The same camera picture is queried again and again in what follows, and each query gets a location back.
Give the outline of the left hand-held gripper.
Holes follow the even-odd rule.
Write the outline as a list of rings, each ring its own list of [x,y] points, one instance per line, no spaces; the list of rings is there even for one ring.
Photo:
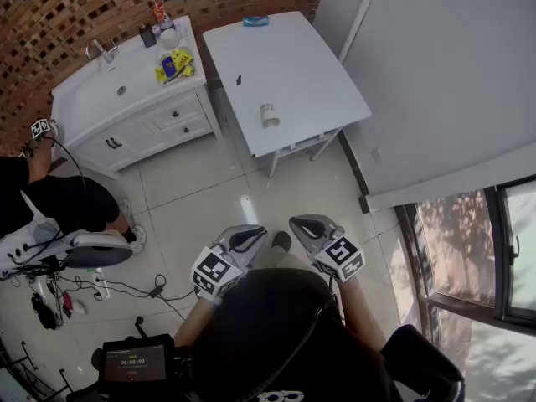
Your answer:
[[[229,227],[211,246],[205,246],[191,270],[198,297],[220,304],[224,294],[252,268],[267,238],[264,226],[244,224]]]

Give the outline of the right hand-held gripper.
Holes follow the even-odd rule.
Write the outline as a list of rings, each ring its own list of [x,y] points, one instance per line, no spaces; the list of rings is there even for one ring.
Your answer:
[[[326,215],[294,216],[289,219],[289,225],[313,265],[334,280],[345,282],[364,267],[361,247]]]

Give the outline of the person's left forearm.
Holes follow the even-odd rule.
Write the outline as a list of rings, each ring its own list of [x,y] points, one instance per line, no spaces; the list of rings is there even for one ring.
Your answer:
[[[200,297],[173,337],[174,347],[192,347],[203,332],[222,301]]]

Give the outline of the person's right forearm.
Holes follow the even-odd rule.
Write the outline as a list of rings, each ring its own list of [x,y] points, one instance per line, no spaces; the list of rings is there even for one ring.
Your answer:
[[[384,333],[365,300],[358,278],[338,282],[345,324],[370,349],[380,353],[386,344]]]

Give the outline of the person's beige trouser leg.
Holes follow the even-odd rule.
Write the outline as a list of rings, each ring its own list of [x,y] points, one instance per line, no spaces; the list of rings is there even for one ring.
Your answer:
[[[302,271],[316,272],[317,270],[310,262],[305,262],[291,252],[284,251],[281,247],[270,247],[260,253],[259,257],[253,261],[254,269],[297,269]]]

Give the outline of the person's dark shoe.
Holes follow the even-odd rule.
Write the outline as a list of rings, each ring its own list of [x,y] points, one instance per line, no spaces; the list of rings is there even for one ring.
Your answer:
[[[278,231],[272,239],[271,248],[279,248],[288,253],[291,249],[291,236],[286,231]]]

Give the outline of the person's black shirt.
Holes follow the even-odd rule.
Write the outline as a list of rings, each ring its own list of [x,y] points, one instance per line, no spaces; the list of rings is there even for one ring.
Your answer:
[[[415,327],[380,353],[346,327],[316,273],[251,271],[227,291],[192,348],[202,402],[465,402],[459,369]]]

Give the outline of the white chair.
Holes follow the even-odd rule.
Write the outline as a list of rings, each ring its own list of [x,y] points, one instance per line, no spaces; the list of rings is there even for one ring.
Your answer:
[[[99,268],[118,265],[133,255],[125,240],[105,232],[76,230],[63,234],[54,219],[45,217],[27,196],[25,203],[33,212],[33,220],[21,229],[0,239],[0,274],[51,270],[54,259],[58,267]]]

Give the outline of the white sink cabinet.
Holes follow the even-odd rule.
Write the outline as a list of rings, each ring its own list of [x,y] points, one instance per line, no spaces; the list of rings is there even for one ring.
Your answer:
[[[180,48],[193,56],[195,74],[159,85],[154,70],[167,51],[162,44],[146,48],[138,36],[118,46],[111,64],[93,59],[53,90],[51,117],[59,128],[54,157],[72,157],[81,167],[117,178],[119,170],[170,147],[207,134],[223,137],[191,20],[183,16],[174,24],[183,34]],[[126,92],[119,96],[123,85]],[[110,148],[109,138],[122,147]]]

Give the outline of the white table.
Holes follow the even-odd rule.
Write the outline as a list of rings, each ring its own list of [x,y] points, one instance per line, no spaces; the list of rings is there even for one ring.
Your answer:
[[[302,13],[272,14],[269,20],[264,27],[228,24],[203,37],[250,154],[270,156],[274,172],[283,157],[313,146],[324,150],[344,127],[372,112]],[[264,104],[275,107],[278,127],[262,127]]]

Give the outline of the yellow snack packets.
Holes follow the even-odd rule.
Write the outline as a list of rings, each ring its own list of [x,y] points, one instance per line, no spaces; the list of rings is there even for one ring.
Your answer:
[[[177,73],[171,79],[168,79],[164,74],[161,66],[161,60],[166,56],[172,56]],[[192,77],[195,74],[195,68],[193,67],[193,56],[186,49],[175,49],[171,54],[165,54],[157,63],[157,67],[154,70],[157,83],[159,85],[165,85],[180,77]]]

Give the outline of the white mug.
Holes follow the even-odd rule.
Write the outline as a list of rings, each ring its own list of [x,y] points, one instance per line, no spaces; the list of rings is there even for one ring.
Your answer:
[[[165,50],[175,50],[179,47],[183,34],[180,28],[167,28],[160,33],[159,39]]]

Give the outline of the black soap dispenser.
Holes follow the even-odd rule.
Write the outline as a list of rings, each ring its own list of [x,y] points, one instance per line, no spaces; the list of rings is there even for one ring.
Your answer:
[[[152,26],[148,24],[142,24],[139,28],[139,35],[146,48],[151,48],[157,44],[157,39],[152,31]]]

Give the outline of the chrome faucet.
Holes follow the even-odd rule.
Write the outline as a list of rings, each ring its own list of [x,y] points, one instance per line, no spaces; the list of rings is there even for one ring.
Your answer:
[[[85,46],[85,56],[86,56],[86,58],[88,60],[92,60],[90,49],[92,47],[94,47],[94,48],[96,48],[98,50],[99,56],[101,56],[107,64],[111,64],[114,61],[114,54],[113,53],[117,50],[117,45],[114,42],[114,40],[112,40],[111,43],[112,43],[112,47],[110,49],[106,50],[99,43],[99,41],[97,39],[89,40],[86,43],[86,46]]]

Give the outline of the black recording tablet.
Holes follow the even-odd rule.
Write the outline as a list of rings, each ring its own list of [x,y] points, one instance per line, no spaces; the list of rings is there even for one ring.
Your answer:
[[[131,399],[168,390],[173,383],[173,349],[167,334],[104,343],[98,392]]]

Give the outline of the dark window frame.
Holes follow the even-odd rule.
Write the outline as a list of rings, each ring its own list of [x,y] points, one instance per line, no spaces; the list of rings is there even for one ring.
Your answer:
[[[432,342],[442,312],[536,337],[536,174],[394,211]]]

